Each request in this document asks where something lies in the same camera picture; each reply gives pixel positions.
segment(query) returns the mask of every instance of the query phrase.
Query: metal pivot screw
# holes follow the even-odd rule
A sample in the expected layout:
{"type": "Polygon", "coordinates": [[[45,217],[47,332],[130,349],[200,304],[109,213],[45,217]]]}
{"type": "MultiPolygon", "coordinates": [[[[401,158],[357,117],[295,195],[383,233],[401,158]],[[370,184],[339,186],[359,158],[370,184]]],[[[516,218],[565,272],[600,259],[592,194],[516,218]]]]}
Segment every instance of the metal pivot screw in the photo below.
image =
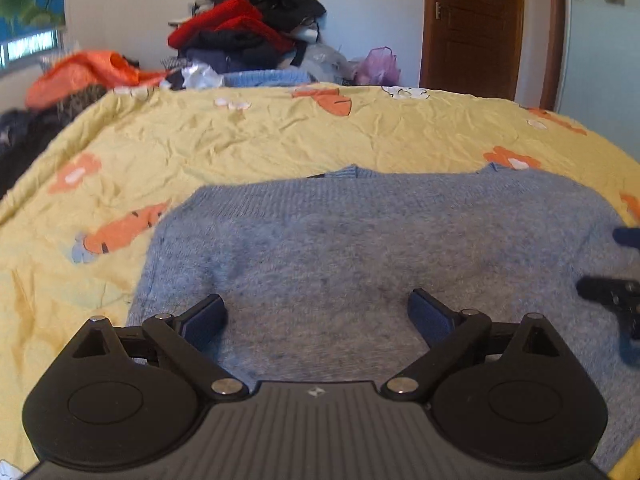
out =
{"type": "Polygon", "coordinates": [[[396,377],[386,383],[386,387],[395,394],[412,394],[418,386],[420,386],[418,381],[411,377],[396,377]]]}
{"type": "Polygon", "coordinates": [[[220,395],[235,395],[242,390],[243,384],[238,379],[218,379],[211,384],[211,389],[220,395]]]}

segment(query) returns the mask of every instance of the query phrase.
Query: orange flower pattern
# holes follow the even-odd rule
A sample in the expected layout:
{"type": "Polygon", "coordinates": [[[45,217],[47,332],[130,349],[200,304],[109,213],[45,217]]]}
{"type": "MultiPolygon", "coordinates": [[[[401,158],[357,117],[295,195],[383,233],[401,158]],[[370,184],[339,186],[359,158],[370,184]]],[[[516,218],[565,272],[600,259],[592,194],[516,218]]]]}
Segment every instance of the orange flower pattern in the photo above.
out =
{"type": "Polygon", "coordinates": [[[291,94],[293,98],[311,97],[324,110],[338,117],[348,117],[351,113],[351,98],[340,95],[339,88],[300,87],[291,94]]]}
{"type": "Polygon", "coordinates": [[[559,117],[556,117],[555,115],[551,114],[550,112],[547,112],[546,110],[541,110],[540,108],[527,108],[527,110],[529,110],[529,112],[536,115],[537,117],[546,119],[548,121],[552,121],[553,123],[559,124],[560,126],[563,126],[568,130],[571,130],[574,134],[579,134],[579,135],[587,134],[587,131],[585,129],[577,128],[576,126],[573,126],[571,123],[564,121],[559,117]]]}
{"type": "Polygon", "coordinates": [[[101,227],[95,233],[80,235],[71,252],[75,263],[89,263],[98,254],[113,253],[127,247],[143,232],[151,229],[167,210],[169,203],[164,202],[132,211],[123,218],[101,227]]]}
{"type": "Polygon", "coordinates": [[[626,203],[629,212],[634,216],[636,221],[640,222],[640,200],[633,195],[620,193],[622,202],[626,203]]]}
{"type": "Polygon", "coordinates": [[[495,146],[491,153],[484,154],[484,158],[488,162],[494,162],[514,170],[528,170],[529,168],[539,170],[542,167],[540,161],[532,156],[521,155],[502,146],[495,146]]]}
{"type": "Polygon", "coordinates": [[[84,178],[97,173],[102,167],[100,160],[91,153],[83,153],[75,162],[68,163],[58,172],[55,183],[49,187],[49,193],[64,193],[80,186],[84,178]]]}

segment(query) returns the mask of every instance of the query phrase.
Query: red sweater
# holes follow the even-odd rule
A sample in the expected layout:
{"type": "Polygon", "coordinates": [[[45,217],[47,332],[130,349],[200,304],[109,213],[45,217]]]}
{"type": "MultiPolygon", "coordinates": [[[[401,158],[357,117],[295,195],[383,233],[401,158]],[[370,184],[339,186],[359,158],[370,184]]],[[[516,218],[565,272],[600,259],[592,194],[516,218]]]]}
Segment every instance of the red sweater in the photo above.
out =
{"type": "Polygon", "coordinates": [[[201,30],[248,30],[263,37],[284,54],[293,50],[292,41],[284,38],[262,22],[262,13],[249,0],[225,0],[213,9],[203,12],[183,23],[169,36],[169,46],[180,50],[201,30]]]}

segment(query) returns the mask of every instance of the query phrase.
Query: window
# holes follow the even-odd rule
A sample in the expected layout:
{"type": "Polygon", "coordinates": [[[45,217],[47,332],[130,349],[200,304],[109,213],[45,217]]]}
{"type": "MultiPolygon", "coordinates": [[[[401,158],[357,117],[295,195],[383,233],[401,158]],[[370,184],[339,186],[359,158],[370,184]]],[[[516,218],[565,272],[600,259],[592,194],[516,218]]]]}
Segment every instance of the window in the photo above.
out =
{"type": "Polygon", "coordinates": [[[62,47],[62,35],[57,30],[39,32],[20,40],[0,43],[0,73],[7,68],[19,68],[35,54],[62,47]]]}

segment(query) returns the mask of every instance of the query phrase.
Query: door frame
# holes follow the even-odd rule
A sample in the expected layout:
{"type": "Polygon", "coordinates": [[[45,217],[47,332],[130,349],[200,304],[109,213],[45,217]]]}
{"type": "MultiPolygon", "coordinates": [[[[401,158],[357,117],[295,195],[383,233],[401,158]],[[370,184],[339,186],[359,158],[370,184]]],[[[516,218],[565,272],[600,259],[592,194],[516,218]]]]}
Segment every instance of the door frame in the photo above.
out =
{"type": "Polygon", "coordinates": [[[546,53],[545,81],[542,86],[540,108],[555,111],[562,77],[562,59],[566,35],[566,0],[551,0],[549,46],[546,53]]]}
{"type": "MultiPolygon", "coordinates": [[[[518,86],[518,74],[520,72],[520,56],[522,54],[522,33],[524,30],[524,0],[518,0],[520,12],[516,22],[516,50],[517,56],[513,60],[511,67],[511,81],[509,94],[513,100],[518,86]]],[[[422,63],[420,66],[420,86],[428,88],[430,78],[430,53],[433,45],[433,27],[436,21],[436,0],[424,0],[424,29],[422,33],[422,63]]]]}

